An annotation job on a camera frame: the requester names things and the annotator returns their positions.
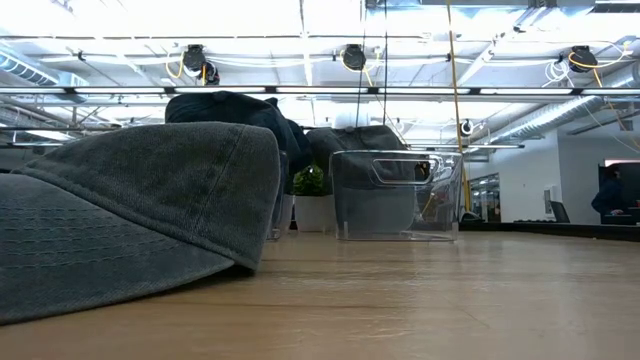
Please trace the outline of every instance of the wooden table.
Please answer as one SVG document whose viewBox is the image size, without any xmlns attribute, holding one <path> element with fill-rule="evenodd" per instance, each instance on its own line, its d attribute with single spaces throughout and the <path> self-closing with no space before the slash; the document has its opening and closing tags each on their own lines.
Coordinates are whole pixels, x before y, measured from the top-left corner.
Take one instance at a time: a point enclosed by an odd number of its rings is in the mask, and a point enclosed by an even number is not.
<svg viewBox="0 0 640 360">
<path fill-rule="evenodd" d="M 520 233 L 266 246 L 232 273 L 0 328 L 0 359 L 638 359 L 640 244 Z"/>
</svg>

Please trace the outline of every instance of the white planter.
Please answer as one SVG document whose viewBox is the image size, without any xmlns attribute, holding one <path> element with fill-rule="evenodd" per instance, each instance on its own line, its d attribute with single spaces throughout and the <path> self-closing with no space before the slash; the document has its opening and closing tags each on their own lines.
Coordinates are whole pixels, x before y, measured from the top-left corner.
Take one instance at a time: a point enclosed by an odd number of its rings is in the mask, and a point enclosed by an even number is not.
<svg viewBox="0 0 640 360">
<path fill-rule="evenodd" d="M 333 195 L 296 196 L 296 225 L 302 232 L 328 232 L 335 229 Z"/>
<path fill-rule="evenodd" d="M 284 236 L 289 232 L 289 227 L 291 226 L 291 213 L 293 212 L 293 199 L 295 197 L 293 195 L 284 195 L 282 197 L 282 214 L 280 216 L 280 224 L 278 224 L 278 229 L 280 229 L 280 235 Z"/>
</svg>

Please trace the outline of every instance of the clear plastic bin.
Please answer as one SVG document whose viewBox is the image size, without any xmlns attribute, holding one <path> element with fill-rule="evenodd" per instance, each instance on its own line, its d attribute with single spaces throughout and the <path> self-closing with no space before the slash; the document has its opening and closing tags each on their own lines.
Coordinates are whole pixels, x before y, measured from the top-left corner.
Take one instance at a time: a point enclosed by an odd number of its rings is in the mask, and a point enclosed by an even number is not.
<svg viewBox="0 0 640 360">
<path fill-rule="evenodd" d="M 278 184 L 278 195 L 276 196 L 276 203 L 273 207 L 273 213 L 271 213 L 271 231 L 267 240 L 278 240 L 280 238 L 280 219 L 282 217 L 282 203 L 284 198 L 284 185 L 287 182 L 287 176 L 289 176 L 289 160 L 287 153 L 280 152 L 280 183 Z"/>
<path fill-rule="evenodd" d="M 341 151 L 329 168 L 338 239 L 457 239 L 461 154 Z"/>
</svg>

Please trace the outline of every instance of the cap brim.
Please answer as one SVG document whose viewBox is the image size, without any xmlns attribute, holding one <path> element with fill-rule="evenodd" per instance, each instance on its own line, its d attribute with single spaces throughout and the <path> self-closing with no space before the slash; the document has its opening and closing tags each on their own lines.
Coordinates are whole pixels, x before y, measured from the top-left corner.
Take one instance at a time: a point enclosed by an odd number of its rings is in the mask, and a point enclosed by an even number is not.
<svg viewBox="0 0 640 360">
<path fill-rule="evenodd" d="M 113 304 L 234 262 L 24 175 L 0 175 L 0 324 Z"/>
</svg>

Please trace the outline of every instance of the gray cap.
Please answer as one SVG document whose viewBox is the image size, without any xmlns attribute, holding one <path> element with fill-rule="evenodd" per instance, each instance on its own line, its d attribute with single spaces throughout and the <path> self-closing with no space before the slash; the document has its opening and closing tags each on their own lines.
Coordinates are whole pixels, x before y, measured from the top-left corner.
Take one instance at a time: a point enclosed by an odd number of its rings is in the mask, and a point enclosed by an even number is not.
<svg viewBox="0 0 640 360">
<path fill-rule="evenodd" d="M 258 266 L 279 183 L 267 129 L 145 126 L 0 175 L 0 324 Z"/>
</svg>

